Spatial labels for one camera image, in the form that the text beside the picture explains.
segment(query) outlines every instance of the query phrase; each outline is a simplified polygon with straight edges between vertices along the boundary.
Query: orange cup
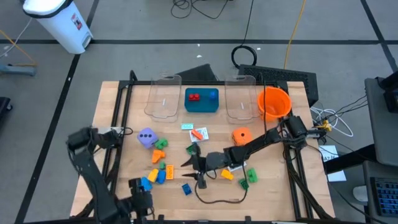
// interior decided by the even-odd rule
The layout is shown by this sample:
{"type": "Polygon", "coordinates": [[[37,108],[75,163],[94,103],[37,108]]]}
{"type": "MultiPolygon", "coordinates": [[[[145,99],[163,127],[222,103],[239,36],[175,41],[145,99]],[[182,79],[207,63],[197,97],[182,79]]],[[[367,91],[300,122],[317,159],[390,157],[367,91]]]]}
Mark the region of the orange cup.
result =
{"type": "MultiPolygon", "coordinates": [[[[264,91],[257,97],[257,104],[261,119],[264,117],[264,91]]],[[[266,87],[266,121],[275,121],[286,116],[292,109],[292,100],[288,94],[280,88],[266,87]]]]}

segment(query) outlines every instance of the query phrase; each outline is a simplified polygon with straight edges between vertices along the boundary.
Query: green toy piece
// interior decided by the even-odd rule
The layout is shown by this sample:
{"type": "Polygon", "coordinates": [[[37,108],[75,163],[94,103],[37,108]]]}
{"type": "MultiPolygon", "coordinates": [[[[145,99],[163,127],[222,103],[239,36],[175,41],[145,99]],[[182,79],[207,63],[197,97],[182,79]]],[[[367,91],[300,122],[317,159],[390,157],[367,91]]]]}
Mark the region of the green toy piece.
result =
{"type": "Polygon", "coordinates": [[[160,162],[159,163],[159,169],[161,169],[161,170],[164,170],[164,169],[166,169],[166,163],[165,162],[160,162]]]}
{"type": "Polygon", "coordinates": [[[187,150],[187,153],[191,156],[198,152],[200,153],[200,148],[196,142],[194,142],[192,145],[188,146],[186,148],[186,150],[187,150]]]}
{"type": "Polygon", "coordinates": [[[157,142],[155,142],[155,147],[159,150],[163,150],[164,147],[169,145],[166,139],[160,139],[157,142]]]}
{"type": "Polygon", "coordinates": [[[256,183],[258,181],[257,174],[256,174],[256,171],[254,170],[254,168],[249,169],[247,174],[248,174],[250,183],[256,183]]]}
{"type": "Polygon", "coordinates": [[[243,190],[247,190],[249,188],[249,184],[245,179],[240,179],[239,184],[243,188],[243,190]]]}

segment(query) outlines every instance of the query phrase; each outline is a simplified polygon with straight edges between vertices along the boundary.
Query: transparent bin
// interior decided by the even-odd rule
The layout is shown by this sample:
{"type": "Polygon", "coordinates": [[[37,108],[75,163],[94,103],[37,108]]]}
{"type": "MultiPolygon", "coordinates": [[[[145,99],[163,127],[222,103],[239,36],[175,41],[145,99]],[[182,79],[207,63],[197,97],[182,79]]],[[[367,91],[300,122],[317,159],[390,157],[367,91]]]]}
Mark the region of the transparent bin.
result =
{"type": "Polygon", "coordinates": [[[259,116],[256,79],[250,75],[235,75],[225,80],[227,120],[231,124],[250,123],[259,116]]]}
{"type": "Polygon", "coordinates": [[[145,114],[152,120],[174,122],[178,117],[181,76],[161,75],[158,80],[151,80],[145,114]]]}

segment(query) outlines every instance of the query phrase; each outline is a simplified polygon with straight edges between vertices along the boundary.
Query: floor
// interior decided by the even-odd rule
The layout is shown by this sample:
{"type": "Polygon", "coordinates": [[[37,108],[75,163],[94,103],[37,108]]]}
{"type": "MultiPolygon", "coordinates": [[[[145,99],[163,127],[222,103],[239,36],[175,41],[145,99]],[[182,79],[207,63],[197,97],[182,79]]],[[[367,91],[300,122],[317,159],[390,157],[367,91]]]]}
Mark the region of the floor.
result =
{"type": "MultiPolygon", "coordinates": [[[[65,140],[91,124],[102,81],[125,80],[131,69],[138,79],[150,80],[163,72],[177,73],[205,63],[221,80],[238,72],[230,53],[244,37],[249,1],[228,2],[217,20],[196,11],[176,19],[170,15],[172,0],[75,3],[95,37],[85,53],[68,54],[33,20],[19,43],[39,64],[37,75],[0,76],[0,96],[10,97],[14,105],[0,129],[0,223],[68,218],[77,174],[66,156],[65,140]],[[40,166],[35,169],[38,159],[45,159],[40,178],[40,166]],[[37,186],[24,199],[29,183],[30,190],[37,186]]],[[[283,68],[301,3],[254,1],[247,43],[257,49],[257,65],[283,68]]],[[[209,0],[195,6],[214,16],[223,4],[209,0]]],[[[16,38],[29,18],[17,0],[3,1],[2,6],[0,21],[12,22],[2,23],[0,29],[16,38]]],[[[287,69],[317,74],[324,108],[338,109],[353,102],[364,95],[365,78],[386,77],[397,69],[397,8],[395,0],[308,0],[295,36],[300,41],[291,47],[287,69]]],[[[187,11],[174,13],[183,16],[187,11]]],[[[0,37],[0,49],[6,45],[0,37]]],[[[238,51],[236,60],[247,64],[252,56],[238,51]]],[[[0,62],[28,61],[13,50],[0,62]]],[[[333,132],[333,138],[353,149],[373,143],[366,108],[346,113],[344,119],[354,137],[333,132]]],[[[340,145],[337,149],[347,152],[340,145]]],[[[333,185],[355,202],[351,189],[363,183],[362,168],[348,169],[346,175],[348,181],[333,185]]],[[[364,221],[333,189],[331,195],[338,218],[364,221]]]]}

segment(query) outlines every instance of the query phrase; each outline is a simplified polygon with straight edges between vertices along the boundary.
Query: purple cube with eyes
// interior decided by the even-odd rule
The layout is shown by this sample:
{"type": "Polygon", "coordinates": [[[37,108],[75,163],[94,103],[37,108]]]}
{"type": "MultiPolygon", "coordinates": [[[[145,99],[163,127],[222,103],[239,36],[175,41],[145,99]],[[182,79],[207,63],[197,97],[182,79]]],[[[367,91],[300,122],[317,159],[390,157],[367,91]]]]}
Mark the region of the purple cube with eyes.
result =
{"type": "Polygon", "coordinates": [[[155,142],[158,140],[155,132],[151,130],[151,128],[144,128],[141,130],[137,138],[141,144],[144,145],[145,148],[150,149],[155,145],[155,142]]]}

